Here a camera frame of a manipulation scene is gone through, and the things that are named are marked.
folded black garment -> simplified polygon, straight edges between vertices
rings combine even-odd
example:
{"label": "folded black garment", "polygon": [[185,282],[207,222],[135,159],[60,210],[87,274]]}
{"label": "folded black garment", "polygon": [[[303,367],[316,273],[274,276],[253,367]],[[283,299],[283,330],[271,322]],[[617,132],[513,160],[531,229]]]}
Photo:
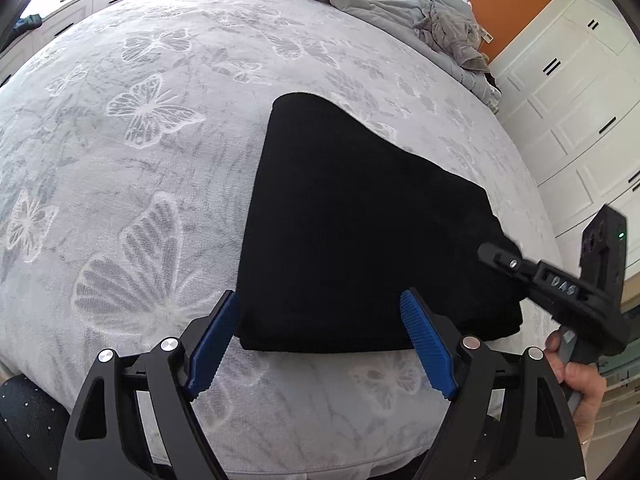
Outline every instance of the folded black garment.
{"label": "folded black garment", "polygon": [[244,231],[237,335],[263,351],[411,348],[399,315],[410,286],[462,333],[514,334],[525,291],[480,263],[484,242],[520,254],[481,187],[321,97],[281,96]]}

crumpled gray blanket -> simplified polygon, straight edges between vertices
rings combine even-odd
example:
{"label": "crumpled gray blanket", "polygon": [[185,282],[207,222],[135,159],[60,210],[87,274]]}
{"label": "crumpled gray blanket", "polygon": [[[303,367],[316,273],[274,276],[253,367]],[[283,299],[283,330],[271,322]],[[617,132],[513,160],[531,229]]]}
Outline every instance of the crumpled gray blanket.
{"label": "crumpled gray blanket", "polygon": [[478,24],[462,0],[317,0],[384,30],[420,52],[489,108],[499,92],[489,85],[476,50]]}

white dresser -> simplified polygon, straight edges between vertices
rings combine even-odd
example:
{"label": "white dresser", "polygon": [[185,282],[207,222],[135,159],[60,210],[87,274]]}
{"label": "white dresser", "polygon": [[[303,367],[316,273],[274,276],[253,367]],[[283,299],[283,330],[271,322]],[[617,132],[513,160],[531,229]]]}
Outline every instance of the white dresser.
{"label": "white dresser", "polygon": [[498,120],[522,154],[567,270],[603,204],[628,217],[640,270],[640,46],[621,19],[574,0],[498,78]]}
{"label": "white dresser", "polygon": [[42,20],[42,26],[17,38],[0,54],[0,87],[5,85],[24,63],[54,38],[81,22],[90,14],[122,0],[67,0]]}

bedspread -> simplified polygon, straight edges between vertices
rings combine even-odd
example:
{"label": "bedspread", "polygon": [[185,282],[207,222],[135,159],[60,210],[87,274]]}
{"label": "bedspread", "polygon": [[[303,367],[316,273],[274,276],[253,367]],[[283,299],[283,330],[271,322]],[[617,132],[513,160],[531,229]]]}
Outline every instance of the bedspread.
{"label": "bedspread", "polygon": [[[500,92],[484,76],[489,69],[476,50],[480,43],[477,23],[462,0],[317,1],[330,3],[391,34],[462,83],[491,110],[497,110]],[[446,22],[446,37],[437,31],[442,30],[439,22]]]}
{"label": "bedspread", "polygon": [[[414,49],[313,0],[124,0],[0,89],[2,360],[71,409],[101,349],[147,351],[212,309],[236,285],[271,104],[294,91],[483,186],[524,254],[558,263],[505,131]],[[494,346],[543,344],[549,316],[523,316]],[[413,351],[265,354],[235,339],[194,402],[243,479],[381,474],[428,448],[446,409]]]}

person's leg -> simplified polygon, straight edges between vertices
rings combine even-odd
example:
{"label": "person's leg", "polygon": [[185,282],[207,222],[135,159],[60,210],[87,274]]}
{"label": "person's leg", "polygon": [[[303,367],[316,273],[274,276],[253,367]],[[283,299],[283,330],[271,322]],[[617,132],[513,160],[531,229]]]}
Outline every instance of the person's leg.
{"label": "person's leg", "polygon": [[0,385],[0,476],[55,480],[69,414],[24,375]]}

